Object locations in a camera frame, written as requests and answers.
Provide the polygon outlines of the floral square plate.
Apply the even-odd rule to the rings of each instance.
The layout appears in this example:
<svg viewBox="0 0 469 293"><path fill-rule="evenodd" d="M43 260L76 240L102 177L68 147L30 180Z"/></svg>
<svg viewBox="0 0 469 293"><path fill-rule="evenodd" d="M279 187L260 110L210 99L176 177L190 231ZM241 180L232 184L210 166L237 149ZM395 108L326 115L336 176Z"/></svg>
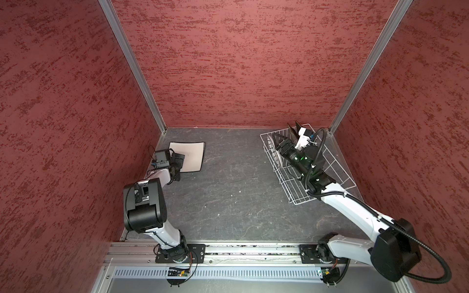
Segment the floral square plate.
<svg viewBox="0 0 469 293"><path fill-rule="evenodd" d="M289 135L290 135L290 139L296 144L298 142L299 138L300 138L300 137L298 137L296 127L292 127L288 123L288 132L289 132Z"/></svg>

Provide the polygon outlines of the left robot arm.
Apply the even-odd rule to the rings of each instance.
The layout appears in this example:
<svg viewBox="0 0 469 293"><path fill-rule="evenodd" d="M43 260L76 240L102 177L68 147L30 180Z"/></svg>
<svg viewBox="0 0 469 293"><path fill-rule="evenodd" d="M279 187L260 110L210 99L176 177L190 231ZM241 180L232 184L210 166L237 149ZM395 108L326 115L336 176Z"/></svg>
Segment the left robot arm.
<svg viewBox="0 0 469 293"><path fill-rule="evenodd" d="M171 148L155 152L147 176L123 189L123 218L127 231L146 234L160 245L167 260L185 262L189 249L182 232L167 219L163 187L180 180L184 155Z"/></svg>

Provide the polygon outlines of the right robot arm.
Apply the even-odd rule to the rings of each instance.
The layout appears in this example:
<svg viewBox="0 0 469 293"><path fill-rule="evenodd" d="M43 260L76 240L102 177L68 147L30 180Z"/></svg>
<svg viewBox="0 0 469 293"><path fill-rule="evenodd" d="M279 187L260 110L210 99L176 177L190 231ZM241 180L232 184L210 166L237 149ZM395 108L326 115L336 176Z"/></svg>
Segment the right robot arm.
<svg viewBox="0 0 469 293"><path fill-rule="evenodd" d="M330 232L305 251L323 263L340 259L358 261L374 267L391 282L399 281L421 261L421 245L413 226L406 220L394 220L371 208L349 193L323 167L327 162L324 144L305 128L290 138L280 133L267 135L266 151L271 154L281 183L294 182L299 189L292 195L318 200L339 211L365 234L365 239L349 238Z"/></svg>

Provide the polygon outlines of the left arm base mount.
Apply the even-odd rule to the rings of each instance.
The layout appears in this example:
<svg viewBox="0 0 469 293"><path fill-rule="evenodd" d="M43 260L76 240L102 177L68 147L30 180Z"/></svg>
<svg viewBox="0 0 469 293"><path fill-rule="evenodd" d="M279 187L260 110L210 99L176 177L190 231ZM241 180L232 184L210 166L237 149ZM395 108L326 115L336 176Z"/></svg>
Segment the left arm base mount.
<svg viewBox="0 0 469 293"><path fill-rule="evenodd" d="M205 244L187 244L169 250L157 246L153 252L158 264L200 264L204 262L205 250Z"/></svg>

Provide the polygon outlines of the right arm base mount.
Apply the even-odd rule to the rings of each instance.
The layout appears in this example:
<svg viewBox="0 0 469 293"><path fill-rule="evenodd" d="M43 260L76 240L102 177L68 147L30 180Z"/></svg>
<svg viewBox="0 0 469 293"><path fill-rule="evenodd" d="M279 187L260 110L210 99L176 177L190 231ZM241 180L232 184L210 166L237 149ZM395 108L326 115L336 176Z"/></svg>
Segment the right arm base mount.
<svg viewBox="0 0 469 293"><path fill-rule="evenodd" d="M301 244L299 255L302 264L346 264L345 258L335 257L326 244Z"/></svg>

